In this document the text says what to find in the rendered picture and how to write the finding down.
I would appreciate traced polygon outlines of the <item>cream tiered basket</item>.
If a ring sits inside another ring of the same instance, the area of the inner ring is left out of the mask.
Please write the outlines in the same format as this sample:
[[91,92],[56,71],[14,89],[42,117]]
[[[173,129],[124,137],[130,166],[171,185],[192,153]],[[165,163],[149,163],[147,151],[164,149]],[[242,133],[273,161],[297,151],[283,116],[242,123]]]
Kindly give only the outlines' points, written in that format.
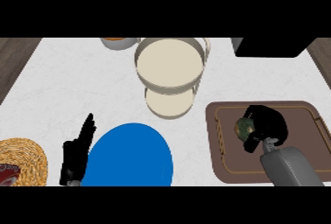
[[144,86],[149,111],[177,119],[190,110],[211,50],[195,38],[144,38],[134,52],[134,67]]

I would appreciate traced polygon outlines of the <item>red packet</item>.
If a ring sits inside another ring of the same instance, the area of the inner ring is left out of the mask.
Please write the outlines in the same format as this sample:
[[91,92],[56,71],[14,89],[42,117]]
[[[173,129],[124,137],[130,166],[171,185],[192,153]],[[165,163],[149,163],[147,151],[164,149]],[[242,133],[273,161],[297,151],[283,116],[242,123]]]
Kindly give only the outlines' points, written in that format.
[[0,164],[0,186],[10,186],[19,177],[20,168],[14,164]]

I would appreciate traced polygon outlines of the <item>black appliance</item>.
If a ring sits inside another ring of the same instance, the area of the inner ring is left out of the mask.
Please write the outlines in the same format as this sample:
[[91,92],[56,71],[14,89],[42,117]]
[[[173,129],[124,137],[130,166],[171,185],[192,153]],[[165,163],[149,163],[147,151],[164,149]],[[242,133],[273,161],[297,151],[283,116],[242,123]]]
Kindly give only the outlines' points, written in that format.
[[314,41],[314,38],[232,38],[236,57],[294,58]]

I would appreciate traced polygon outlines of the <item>grey bowl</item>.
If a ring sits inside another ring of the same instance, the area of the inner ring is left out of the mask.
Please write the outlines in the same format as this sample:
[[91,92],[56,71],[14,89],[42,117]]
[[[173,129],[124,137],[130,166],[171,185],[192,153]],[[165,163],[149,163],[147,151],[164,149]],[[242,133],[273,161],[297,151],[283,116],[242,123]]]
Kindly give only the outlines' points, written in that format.
[[119,51],[133,47],[133,45],[139,43],[139,39],[137,38],[122,38],[122,39],[102,38],[100,42],[107,49]]

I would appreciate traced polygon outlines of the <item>brown tray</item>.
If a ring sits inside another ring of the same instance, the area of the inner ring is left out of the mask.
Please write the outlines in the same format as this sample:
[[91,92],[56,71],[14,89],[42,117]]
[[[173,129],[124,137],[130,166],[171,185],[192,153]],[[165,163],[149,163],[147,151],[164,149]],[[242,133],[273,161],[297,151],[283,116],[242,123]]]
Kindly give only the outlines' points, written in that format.
[[283,117],[288,137],[280,145],[269,136],[252,153],[243,150],[239,136],[249,128],[236,123],[243,118],[251,101],[217,101],[205,108],[205,122],[211,151],[211,168],[226,184],[255,184],[270,181],[260,157],[285,147],[295,147],[304,154],[322,181],[331,182],[331,132],[314,106],[306,101],[263,101],[263,106]]

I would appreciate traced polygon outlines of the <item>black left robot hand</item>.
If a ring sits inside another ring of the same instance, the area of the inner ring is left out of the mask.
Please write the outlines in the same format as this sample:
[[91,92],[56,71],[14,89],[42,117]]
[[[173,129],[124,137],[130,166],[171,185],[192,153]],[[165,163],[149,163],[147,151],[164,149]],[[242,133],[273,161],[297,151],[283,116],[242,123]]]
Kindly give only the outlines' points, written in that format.
[[65,141],[63,149],[63,162],[60,167],[59,184],[68,186],[68,181],[78,180],[81,182],[88,161],[88,147],[96,132],[96,124],[93,121],[93,114],[87,115],[82,123],[78,136],[74,140]]

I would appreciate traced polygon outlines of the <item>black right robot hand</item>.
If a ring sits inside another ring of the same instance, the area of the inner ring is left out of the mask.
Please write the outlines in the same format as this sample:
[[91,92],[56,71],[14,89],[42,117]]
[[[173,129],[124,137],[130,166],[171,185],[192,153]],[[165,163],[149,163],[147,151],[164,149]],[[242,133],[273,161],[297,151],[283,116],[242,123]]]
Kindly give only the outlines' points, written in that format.
[[251,105],[243,113],[243,118],[252,120],[254,131],[242,143],[243,150],[254,152],[258,143],[267,138],[276,138],[274,146],[283,144],[288,137],[288,129],[282,114],[264,105]]

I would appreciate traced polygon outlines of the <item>wicker basket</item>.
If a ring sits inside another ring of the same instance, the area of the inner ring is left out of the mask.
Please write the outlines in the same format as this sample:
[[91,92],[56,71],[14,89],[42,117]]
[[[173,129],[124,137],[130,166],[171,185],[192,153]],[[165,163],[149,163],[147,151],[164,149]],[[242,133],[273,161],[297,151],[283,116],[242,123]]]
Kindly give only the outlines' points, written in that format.
[[0,141],[0,164],[19,167],[20,173],[13,186],[47,185],[47,156],[32,140],[8,138]]

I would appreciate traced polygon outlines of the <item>green squash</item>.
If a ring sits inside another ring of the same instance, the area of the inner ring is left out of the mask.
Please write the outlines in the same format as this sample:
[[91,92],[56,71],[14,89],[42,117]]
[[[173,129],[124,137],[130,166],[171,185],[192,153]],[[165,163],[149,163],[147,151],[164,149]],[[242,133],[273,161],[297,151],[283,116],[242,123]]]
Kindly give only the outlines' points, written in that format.
[[254,132],[254,120],[249,118],[239,118],[235,123],[235,134],[245,142],[249,134]]

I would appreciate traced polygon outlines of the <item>blue round plate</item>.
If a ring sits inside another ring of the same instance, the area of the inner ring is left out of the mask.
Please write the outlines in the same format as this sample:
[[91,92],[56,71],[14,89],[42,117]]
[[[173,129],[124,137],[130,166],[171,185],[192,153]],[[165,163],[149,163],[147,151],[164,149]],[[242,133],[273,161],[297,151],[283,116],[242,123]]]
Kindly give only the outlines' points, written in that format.
[[170,186],[171,150],[159,132],[125,123],[97,140],[87,157],[82,186]]

